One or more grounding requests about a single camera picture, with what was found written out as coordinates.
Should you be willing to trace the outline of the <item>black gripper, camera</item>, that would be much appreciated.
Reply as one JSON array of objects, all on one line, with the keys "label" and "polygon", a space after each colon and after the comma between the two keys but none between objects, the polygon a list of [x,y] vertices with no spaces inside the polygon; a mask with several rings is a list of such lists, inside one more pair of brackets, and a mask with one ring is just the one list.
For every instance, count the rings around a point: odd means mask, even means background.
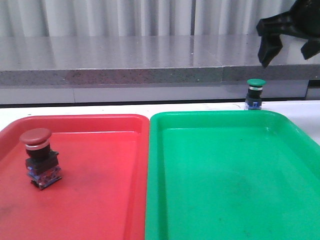
[{"label": "black gripper, camera", "polygon": [[264,68],[283,48],[280,35],[308,39],[300,50],[308,60],[320,53],[320,0],[296,0],[289,11],[260,19],[256,30],[261,37],[257,56]]}]

